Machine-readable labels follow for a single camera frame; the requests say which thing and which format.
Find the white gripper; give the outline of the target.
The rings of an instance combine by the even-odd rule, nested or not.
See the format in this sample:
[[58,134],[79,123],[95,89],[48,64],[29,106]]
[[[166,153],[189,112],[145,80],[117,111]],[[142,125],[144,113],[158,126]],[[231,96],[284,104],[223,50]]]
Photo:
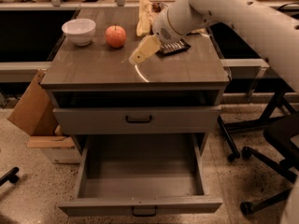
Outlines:
[[161,48],[161,42],[168,44],[179,41],[186,34],[186,15],[184,6],[173,4],[163,9],[152,24],[155,35],[146,35],[141,40],[129,57],[129,63],[143,63]]

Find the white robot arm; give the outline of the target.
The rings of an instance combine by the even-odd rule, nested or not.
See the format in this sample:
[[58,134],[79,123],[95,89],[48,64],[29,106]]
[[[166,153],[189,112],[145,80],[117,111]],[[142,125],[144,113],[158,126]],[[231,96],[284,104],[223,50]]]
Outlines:
[[[294,91],[299,90],[298,21],[255,0],[177,0],[155,18],[152,31],[156,39],[165,43],[165,33],[170,34],[172,40],[177,40],[191,30],[217,21],[231,26]],[[296,183],[252,207],[266,207],[279,202],[286,205],[272,212],[264,221],[252,224],[298,224]],[[218,217],[190,224],[249,223],[240,220],[228,223]]]

